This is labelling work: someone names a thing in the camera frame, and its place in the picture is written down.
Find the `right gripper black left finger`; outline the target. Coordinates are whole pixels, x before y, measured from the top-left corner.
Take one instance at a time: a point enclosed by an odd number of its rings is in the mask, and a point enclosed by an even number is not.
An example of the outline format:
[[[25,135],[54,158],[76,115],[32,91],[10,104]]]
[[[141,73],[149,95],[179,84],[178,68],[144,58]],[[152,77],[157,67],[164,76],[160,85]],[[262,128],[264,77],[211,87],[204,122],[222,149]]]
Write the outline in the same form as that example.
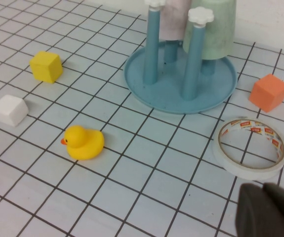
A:
[[[239,237],[284,237],[284,216],[263,187],[242,184],[235,219]]]

